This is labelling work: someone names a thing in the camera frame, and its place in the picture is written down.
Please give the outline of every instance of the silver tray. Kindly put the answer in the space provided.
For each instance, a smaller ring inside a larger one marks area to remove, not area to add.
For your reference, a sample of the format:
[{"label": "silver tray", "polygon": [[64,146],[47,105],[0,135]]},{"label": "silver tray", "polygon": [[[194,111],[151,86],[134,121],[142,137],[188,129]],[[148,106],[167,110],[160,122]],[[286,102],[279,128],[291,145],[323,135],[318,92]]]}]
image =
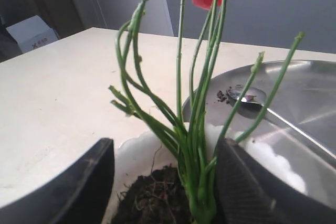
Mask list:
[{"label": "silver tray", "polygon": [[[268,94],[278,77],[283,61],[263,63],[253,87]],[[220,101],[219,91],[245,84],[251,66],[237,68],[214,77],[206,98],[206,123],[223,125],[232,105]],[[294,60],[288,67],[284,80],[271,106],[283,118],[318,139],[336,153],[336,63],[326,61]],[[244,106],[236,114],[231,128],[244,131],[252,124],[257,111]],[[183,116],[190,119],[189,100],[184,103]],[[266,114],[252,136],[257,141],[271,144],[275,152],[286,157],[293,170],[307,183],[312,198],[336,209],[336,170],[310,152],[298,133]]]}]

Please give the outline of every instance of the cardboard box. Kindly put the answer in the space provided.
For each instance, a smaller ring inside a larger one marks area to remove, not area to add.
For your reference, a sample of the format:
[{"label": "cardboard box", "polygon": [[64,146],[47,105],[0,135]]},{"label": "cardboard box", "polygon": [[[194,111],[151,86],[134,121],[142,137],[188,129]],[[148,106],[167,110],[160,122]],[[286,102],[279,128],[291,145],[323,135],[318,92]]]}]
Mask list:
[{"label": "cardboard box", "polygon": [[39,16],[34,16],[6,28],[15,39],[22,53],[32,51],[58,40],[51,29]]}]

